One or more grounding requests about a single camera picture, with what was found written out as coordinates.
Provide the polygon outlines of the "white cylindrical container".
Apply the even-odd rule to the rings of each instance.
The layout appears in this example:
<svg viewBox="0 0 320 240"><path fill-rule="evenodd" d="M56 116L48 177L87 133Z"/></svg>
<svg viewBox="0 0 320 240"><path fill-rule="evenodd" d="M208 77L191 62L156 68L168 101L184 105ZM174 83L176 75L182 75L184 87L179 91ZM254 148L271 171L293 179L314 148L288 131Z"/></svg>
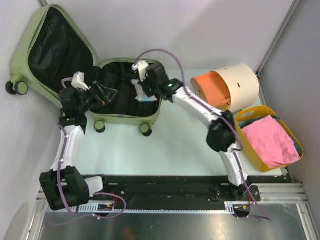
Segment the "white cylindrical container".
<svg viewBox="0 0 320 240"><path fill-rule="evenodd" d="M250 107L260 92L256 74L244 63L193 77L190 84L196 95L210 106L232 113Z"/></svg>

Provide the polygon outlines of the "white labelled packet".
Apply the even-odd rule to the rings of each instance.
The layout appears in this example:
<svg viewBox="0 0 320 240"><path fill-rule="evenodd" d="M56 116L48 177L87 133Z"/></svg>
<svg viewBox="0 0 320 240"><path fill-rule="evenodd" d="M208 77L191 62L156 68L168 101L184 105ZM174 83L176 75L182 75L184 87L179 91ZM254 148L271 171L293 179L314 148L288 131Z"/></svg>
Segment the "white labelled packet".
<svg viewBox="0 0 320 240"><path fill-rule="evenodd" d="M140 103L144 103L144 102L156 102L158 99L153 95L151 97L148 97L146 95L146 93L144 92L142 86L139 84L139 80L138 79L132 79L131 80L132 85L134 86L135 90L136 90L136 97L135 99L140 102Z"/></svg>

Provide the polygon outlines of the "yellow plastic basket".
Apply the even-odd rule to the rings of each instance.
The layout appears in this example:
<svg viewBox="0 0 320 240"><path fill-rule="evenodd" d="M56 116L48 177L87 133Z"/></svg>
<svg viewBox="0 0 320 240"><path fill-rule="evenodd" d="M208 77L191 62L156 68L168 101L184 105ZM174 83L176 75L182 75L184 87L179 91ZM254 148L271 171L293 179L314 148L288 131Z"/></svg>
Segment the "yellow plastic basket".
<svg viewBox="0 0 320 240"><path fill-rule="evenodd" d="M258 105L239 112L235 127L245 154L260 172L287 167L304 156L298 139L267 106Z"/></svg>

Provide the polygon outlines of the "green hard-shell suitcase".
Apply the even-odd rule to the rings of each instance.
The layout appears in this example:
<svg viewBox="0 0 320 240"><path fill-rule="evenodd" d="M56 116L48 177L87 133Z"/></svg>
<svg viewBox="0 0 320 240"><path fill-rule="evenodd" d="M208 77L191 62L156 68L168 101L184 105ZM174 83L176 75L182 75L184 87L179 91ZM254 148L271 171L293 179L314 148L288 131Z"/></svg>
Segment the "green hard-shell suitcase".
<svg viewBox="0 0 320 240"><path fill-rule="evenodd" d="M134 64L133 59L113 59L98 66L95 51L69 15L50 4L32 16L12 57L5 89L10 95L34 89L61 110L63 127L85 132L86 113L91 113L99 133L110 122L138 125L148 137L162 99L144 95Z"/></svg>

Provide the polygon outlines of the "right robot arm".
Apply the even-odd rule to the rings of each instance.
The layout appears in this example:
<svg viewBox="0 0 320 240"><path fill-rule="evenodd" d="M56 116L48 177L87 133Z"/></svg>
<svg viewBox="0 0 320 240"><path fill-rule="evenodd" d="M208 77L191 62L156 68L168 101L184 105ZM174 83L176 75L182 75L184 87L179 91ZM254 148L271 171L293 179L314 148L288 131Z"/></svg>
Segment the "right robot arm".
<svg viewBox="0 0 320 240"><path fill-rule="evenodd" d="M244 147L237 134L233 114L217 109L194 94L184 81L170 79L163 65L140 61L132 69L138 73L143 92L152 97L158 95L165 101L180 106L196 117L207 128L206 143L217 152L228 174L231 196L242 201L251 196L248 174L239 158Z"/></svg>

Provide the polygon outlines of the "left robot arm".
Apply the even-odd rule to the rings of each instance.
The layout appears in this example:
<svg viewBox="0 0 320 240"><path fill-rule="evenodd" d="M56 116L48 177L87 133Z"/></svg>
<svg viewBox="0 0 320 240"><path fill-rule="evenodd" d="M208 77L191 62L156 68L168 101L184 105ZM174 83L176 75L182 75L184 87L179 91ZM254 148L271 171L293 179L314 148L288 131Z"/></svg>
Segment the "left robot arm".
<svg viewBox="0 0 320 240"><path fill-rule="evenodd" d="M41 173L39 182L48 205L53 211L79 207L95 195L100 200L110 196L111 188L100 176L84 178L76 167L81 142L85 137L86 113L95 107L104 107L118 91L95 81L91 86L64 87L59 92L62 113L58 122L60 143L51 168Z"/></svg>

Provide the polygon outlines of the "pink fabric garment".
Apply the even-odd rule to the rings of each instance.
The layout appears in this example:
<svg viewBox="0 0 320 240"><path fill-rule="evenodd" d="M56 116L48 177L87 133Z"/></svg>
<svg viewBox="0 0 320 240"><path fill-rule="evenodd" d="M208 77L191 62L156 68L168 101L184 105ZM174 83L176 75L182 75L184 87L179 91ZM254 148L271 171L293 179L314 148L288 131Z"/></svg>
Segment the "pink fabric garment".
<svg viewBox="0 0 320 240"><path fill-rule="evenodd" d="M299 161L301 157L291 136L271 116L242 128L248 142L268 167L276 168Z"/></svg>

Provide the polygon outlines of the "teal fabric garment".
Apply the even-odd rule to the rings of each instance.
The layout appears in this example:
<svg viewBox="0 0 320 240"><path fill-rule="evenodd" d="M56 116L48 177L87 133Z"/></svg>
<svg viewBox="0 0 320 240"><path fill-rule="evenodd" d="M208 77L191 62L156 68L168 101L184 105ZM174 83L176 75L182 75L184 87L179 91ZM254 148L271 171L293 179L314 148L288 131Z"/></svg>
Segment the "teal fabric garment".
<svg viewBox="0 0 320 240"><path fill-rule="evenodd" d="M281 120L280 117L275 116L275 115L271 115L271 117L272 117L273 119L275 119L277 122L279 122L279 121ZM245 128L245 127L247 127L247 126L253 124L254 122L259 121L259 120L261 120L261 119L263 119L263 118L264 118L264 116L260 116L260 117L256 117L256 118L247 120L246 122L244 122L244 123L242 123L242 124L240 125L240 128L243 129L243 128ZM299 155L301 155L301 154L302 154L302 151L303 151L302 148L298 145L298 143L294 140L293 137L291 137L291 139L292 139L292 141L293 141L293 143L294 143L294 147L295 147L297 153L298 153Z"/></svg>

